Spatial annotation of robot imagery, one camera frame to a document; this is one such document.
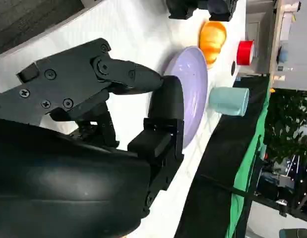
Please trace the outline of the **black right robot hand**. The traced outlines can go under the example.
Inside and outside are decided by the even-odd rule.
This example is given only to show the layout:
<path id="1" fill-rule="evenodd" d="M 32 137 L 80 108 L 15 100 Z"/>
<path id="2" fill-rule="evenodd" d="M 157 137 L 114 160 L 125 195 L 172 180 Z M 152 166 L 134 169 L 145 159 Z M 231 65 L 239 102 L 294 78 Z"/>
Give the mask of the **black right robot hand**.
<path id="1" fill-rule="evenodd" d="M 40 59 L 0 93 L 0 238 L 120 238 L 168 189 L 184 159 L 181 82 L 110 49 L 99 38 Z M 125 151 L 110 93 L 152 94 Z"/>

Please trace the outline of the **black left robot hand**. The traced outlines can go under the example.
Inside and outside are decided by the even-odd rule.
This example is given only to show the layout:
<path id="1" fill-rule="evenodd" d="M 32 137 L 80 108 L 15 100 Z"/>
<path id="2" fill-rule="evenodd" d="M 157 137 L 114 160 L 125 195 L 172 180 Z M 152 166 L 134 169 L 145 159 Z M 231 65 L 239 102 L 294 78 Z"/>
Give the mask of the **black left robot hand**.
<path id="1" fill-rule="evenodd" d="M 187 20 L 197 9 L 208 10 L 210 21 L 229 22 L 238 0 L 167 0 L 170 19 Z"/>

